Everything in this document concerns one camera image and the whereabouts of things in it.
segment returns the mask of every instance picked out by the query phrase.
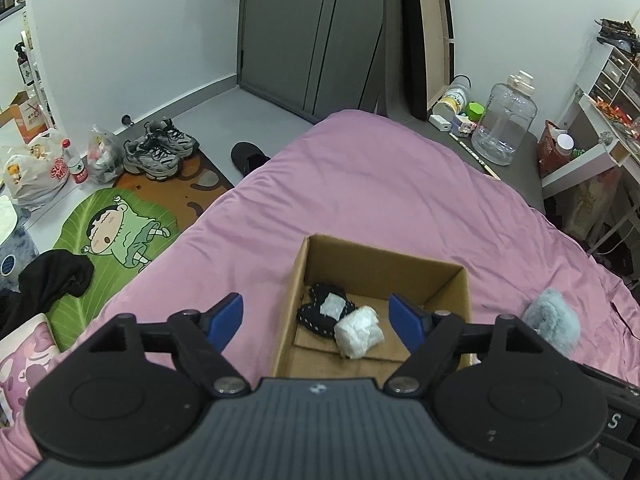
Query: pink bedsheet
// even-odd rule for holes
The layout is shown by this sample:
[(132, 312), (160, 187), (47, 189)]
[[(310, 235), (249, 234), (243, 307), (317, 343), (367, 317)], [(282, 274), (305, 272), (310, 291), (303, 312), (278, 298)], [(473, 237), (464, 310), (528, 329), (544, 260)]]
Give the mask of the pink bedsheet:
[[(158, 322), (236, 291), (244, 323), (224, 353), (256, 381), (269, 370), (287, 275), (313, 233), (464, 265), (475, 322), (521, 315), (552, 286), (582, 325), (572, 357), (640, 384), (640, 342), (612, 303), (638, 335), (639, 309), (619, 278), (507, 184), (404, 126), (358, 111), (319, 123), (220, 197), (79, 341), (121, 312)], [(0, 478), (20, 478), (38, 460), (19, 417), (0, 435)]]

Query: green leaf rug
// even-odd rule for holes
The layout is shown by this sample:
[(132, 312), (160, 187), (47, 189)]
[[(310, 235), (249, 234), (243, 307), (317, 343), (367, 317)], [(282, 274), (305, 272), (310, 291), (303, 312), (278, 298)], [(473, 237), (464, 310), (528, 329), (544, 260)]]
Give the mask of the green leaf rug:
[(54, 248), (87, 254), (95, 270), (83, 296), (66, 294), (47, 314), (60, 351), (178, 234), (173, 213), (125, 189), (98, 190), (76, 207)]

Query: black fabric item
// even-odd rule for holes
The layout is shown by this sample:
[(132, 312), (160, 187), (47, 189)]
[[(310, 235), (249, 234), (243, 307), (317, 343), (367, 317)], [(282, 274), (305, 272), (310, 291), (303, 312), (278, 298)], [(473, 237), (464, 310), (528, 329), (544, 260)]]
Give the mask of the black fabric item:
[(346, 305), (340, 314), (340, 319), (356, 310), (355, 304), (353, 301), (347, 300), (347, 295), (341, 286), (331, 285), (330, 283), (316, 283), (309, 289), (311, 303), (300, 305), (298, 309), (298, 322), (319, 336), (333, 338), (334, 328), (338, 322), (333, 317), (320, 314), (320, 307), (329, 294), (340, 296), (346, 301)]
[(269, 160), (258, 146), (250, 142), (238, 142), (231, 149), (231, 161), (242, 176), (247, 176)]
[(54, 249), (37, 256), (18, 276), (20, 293), (0, 292), (0, 340), (36, 314), (47, 313), (65, 294), (82, 296), (93, 276), (94, 264), (84, 254)]

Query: logo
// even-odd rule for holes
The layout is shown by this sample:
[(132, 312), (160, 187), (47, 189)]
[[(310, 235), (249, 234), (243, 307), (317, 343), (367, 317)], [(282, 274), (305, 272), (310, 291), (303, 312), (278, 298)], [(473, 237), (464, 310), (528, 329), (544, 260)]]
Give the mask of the logo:
[(62, 180), (68, 171), (68, 167), (66, 166), (65, 159), (59, 156), (56, 160), (53, 161), (53, 166), (51, 167), (51, 177), (56, 178), (58, 180)]
[(0, 274), (3, 276), (8, 276), (11, 274), (11, 271), (14, 270), (15, 267), (15, 256), (13, 254), (9, 254), (0, 265)]
[(309, 387), (309, 391), (310, 391), (312, 394), (315, 394), (315, 395), (322, 395), (322, 394), (324, 394), (324, 393), (325, 393), (325, 391), (327, 391), (328, 389), (329, 389), (329, 388), (327, 388), (326, 386), (324, 386), (324, 384), (320, 384), (320, 383), (318, 383), (318, 384), (314, 384), (313, 386), (310, 386), (310, 387)]

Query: water bottle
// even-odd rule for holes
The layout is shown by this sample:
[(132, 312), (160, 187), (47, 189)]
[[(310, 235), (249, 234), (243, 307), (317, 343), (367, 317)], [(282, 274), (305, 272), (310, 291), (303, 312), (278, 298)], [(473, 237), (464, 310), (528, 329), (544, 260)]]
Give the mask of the water bottle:
[(520, 70), (506, 83), (495, 84), (471, 138), (480, 155), (500, 166), (513, 161), (538, 107), (531, 99), (533, 77)]
[(62, 141), (62, 156), (65, 159), (74, 182), (76, 184), (82, 184), (89, 176), (89, 173), (84, 166), (82, 157), (71, 147), (71, 141), (69, 139)]

